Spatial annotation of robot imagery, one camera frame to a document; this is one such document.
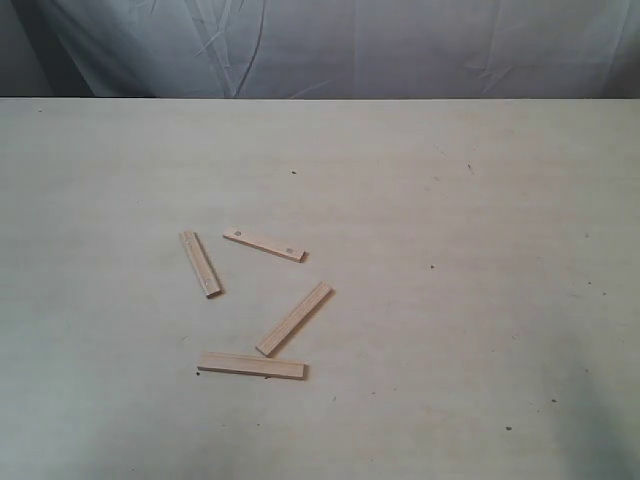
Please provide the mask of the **diagonal wooden stick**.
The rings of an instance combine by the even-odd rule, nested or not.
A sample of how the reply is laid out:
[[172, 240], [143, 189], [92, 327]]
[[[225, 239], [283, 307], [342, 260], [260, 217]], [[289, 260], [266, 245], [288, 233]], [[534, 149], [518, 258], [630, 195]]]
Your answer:
[[333, 288], [326, 282], [320, 282], [306, 295], [283, 319], [255, 346], [265, 357], [273, 357], [302, 326], [307, 318], [316, 311], [332, 294]]

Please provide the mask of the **white backdrop curtain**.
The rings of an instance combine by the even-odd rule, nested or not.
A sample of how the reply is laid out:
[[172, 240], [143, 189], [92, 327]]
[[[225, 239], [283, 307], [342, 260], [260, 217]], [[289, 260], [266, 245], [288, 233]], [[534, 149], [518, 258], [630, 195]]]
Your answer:
[[6, 97], [635, 98], [635, 1], [5, 1]]

